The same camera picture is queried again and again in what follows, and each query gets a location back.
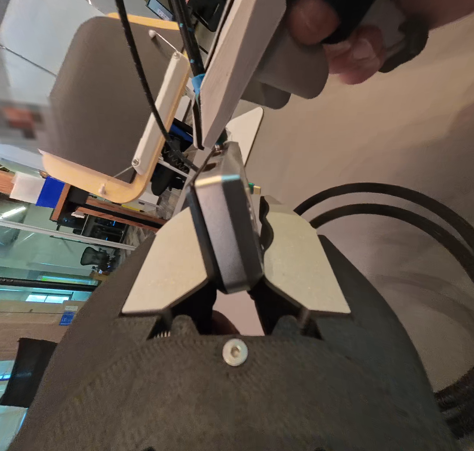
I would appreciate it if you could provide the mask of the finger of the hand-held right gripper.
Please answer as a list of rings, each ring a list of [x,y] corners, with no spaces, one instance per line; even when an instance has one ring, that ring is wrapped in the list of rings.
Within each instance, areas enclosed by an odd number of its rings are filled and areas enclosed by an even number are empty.
[[[286,0],[227,0],[206,61],[197,102],[197,147],[222,135],[286,10]]]

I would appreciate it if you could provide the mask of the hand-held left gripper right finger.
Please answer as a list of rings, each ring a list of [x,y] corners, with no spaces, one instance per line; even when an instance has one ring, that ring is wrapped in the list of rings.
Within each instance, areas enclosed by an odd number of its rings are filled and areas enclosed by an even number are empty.
[[[299,327],[319,317],[350,317],[351,309],[310,223],[274,198],[261,198],[263,276],[248,292],[262,327],[292,316]]]

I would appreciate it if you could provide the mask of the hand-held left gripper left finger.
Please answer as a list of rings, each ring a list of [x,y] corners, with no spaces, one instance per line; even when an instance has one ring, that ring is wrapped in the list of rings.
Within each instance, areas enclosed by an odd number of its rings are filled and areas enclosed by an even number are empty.
[[[122,306],[127,317],[211,317],[216,288],[206,270],[189,207],[162,227]]]

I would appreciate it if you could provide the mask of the grey adapter with braided cable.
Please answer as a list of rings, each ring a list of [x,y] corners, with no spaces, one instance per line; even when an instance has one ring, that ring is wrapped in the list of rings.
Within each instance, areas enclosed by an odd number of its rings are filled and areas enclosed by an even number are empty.
[[[294,211],[302,214],[326,199],[355,192],[388,194],[412,201],[441,217],[464,242],[435,222],[390,205],[353,204],[314,218],[316,229],[353,215],[386,216],[411,224],[441,244],[473,280],[473,228],[454,211],[416,191],[383,183],[351,183],[328,189],[304,201]],[[263,276],[262,247],[251,203],[244,162],[237,142],[217,145],[191,178],[187,203],[209,278],[225,293],[250,291]]]

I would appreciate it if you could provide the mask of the dark monitor with wooden back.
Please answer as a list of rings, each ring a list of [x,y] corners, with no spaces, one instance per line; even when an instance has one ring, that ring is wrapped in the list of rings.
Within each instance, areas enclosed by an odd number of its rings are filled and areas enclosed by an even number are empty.
[[[75,32],[44,120],[39,151],[50,176],[119,204],[145,191],[165,138],[116,16]]]

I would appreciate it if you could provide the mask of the person's right hand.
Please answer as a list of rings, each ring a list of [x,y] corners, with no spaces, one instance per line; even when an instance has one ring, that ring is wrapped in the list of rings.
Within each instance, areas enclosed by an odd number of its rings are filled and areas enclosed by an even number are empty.
[[[474,11],[474,0],[393,0],[407,16],[418,16],[429,30],[462,19]],[[306,46],[320,44],[340,25],[337,12],[324,0],[295,0],[286,17],[293,39]],[[386,60],[387,48],[380,28],[360,25],[345,40],[324,45],[329,73],[347,85],[362,83],[375,75]]]

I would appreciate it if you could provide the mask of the black mesh swivel chair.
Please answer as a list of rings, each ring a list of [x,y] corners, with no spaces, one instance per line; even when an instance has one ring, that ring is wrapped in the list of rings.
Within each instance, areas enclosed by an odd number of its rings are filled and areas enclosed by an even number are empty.
[[[111,271],[110,255],[103,249],[86,247],[80,258],[82,266],[95,266],[101,271]]]

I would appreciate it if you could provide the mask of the brown wooden side desk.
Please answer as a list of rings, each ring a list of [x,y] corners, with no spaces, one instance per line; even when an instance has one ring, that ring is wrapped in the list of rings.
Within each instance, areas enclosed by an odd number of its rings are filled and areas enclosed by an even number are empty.
[[[156,215],[135,211],[122,205],[99,199],[80,188],[65,184],[59,200],[52,211],[50,220],[59,224],[66,217],[71,217],[74,212],[152,232],[157,232],[167,223],[166,219]]]

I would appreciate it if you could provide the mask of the small dark screen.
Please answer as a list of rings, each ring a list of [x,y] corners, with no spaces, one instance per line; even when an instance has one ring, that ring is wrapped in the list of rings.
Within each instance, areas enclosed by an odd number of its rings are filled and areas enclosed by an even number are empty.
[[[154,15],[162,20],[177,21],[171,8],[170,0],[147,0],[146,6]]]

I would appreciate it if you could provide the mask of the blue storage bin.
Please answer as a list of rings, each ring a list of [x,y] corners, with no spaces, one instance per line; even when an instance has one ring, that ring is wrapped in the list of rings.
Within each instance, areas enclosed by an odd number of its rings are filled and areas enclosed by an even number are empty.
[[[46,177],[35,205],[55,209],[66,187],[68,185],[63,181],[51,176]]]

